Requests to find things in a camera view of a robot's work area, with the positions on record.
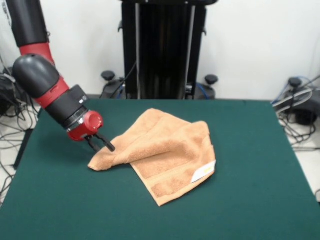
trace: blue cable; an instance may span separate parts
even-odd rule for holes
[[[124,89],[124,86],[121,86],[118,95],[116,96],[116,99],[119,99],[121,97],[121,91]]]
[[[206,90],[204,89],[204,87],[200,84],[200,83],[196,83],[197,87],[201,90],[201,92],[203,93],[204,97],[206,100],[209,100],[209,97],[206,93]]]
[[[271,102],[271,104],[275,104],[279,98],[284,94],[285,90],[287,89],[289,83],[287,83],[284,88],[281,90],[280,94]]]

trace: orange towel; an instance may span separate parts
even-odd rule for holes
[[[112,144],[114,152],[104,147],[88,167],[103,171],[130,163],[158,206],[180,198],[215,171],[214,147],[203,121],[190,123],[149,109]]]

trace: floor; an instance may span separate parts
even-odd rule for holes
[[[23,129],[28,129],[30,127],[34,128],[36,125],[35,116],[33,114],[30,114],[32,119],[31,120],[29,118],[29,115],[27,115],[27,112],[25,112],[24,115],[27,116],[26,121],[19,121],[20,127],[22,127]],[[17,133],[18,131],[16,129],[20,128],[18,126],[16,118],[2,117],[0,124],[3,124],[0,125],[0,138],[7,134]],[[312,137],[307,142],[304,142],[303,144],[300,144],[297,147],[320,147],[320,120],[318,120],[315,123],[315,125],[318,130],[312,135]],[[309,131],[308,127],[303,127],[300,125],[295,125],[294,129],[299,133],[306,133]],[[13,178],[16,171],[11,165],[13,165],[16,161],[16,157],[18,155],[20,144],[23,138],[24,132],[20,132],[14,135],[9,135],[5,138],[5,140],[10,140],[11,142],[5,141],[4,139],[0,140],[0,160],[4,165],[5,169],[8,171],[10,175],[13,176]],[[320,202],[320,150],[296,152],[296,156],[301,164],[301,167],[304,171],[310,188],[313,194],[315,194],[315,200]],[[10,177],[8,177],[4,169],[0,167],[0,191],[3,188],[6,179],[7,186],[11,182],[11,179]],[[0,204],[3,203],[3,201],[5,200],[8,190],[9,189],[7,189],[1,196]]]

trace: green table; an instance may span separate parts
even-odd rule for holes
[[[110,139],[147,109],[206,121],[216,172],[158,207],[130,165],[87,168],[93,151],[43,113],[0,210],[3,240],[320,239],[320,207],[267,102],[92,100]]]

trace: black metal frame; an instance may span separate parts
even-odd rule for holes
[[[205,33],[206,17],[207,17],[206,7],[196,6],[195,13],[194,13],[189,70],[188,70],[188,76],[187,76],[187,84],[192,86],[191,94],[189,94],[191,96],[194,96],[196,92],[201,41],[202,41],[202,34]]]
[[[138,0],[123,0],[122,3],[122,25],[123,49],[124,49],[124,69],[127,76],[137,60],[137,34],[136,34],[136,3]],[[187,85],[192,86],[191,91],[187,91],[186,96],[194,96],[196,92],[198,66],[202,34],[205,33],[207,9],[205,4],[195,6],[194,23],[192,32],[191,50],[189,56],[189,67],[187,71]],[[137,69],[126,81],[125,92],[128,99],[138,98],[138,77]]]
[[[154,4],[154,5],[185,5],[206,6],[215,4],[218,0],[122,0],[124,3]]]
[[[137,61],[136,40],[136,5],[132,2],[122,3],[122,31],[124,51],[124,73],[128,76]],[[127,78],[125,83],[127,99],[138,98],[137,68]]]

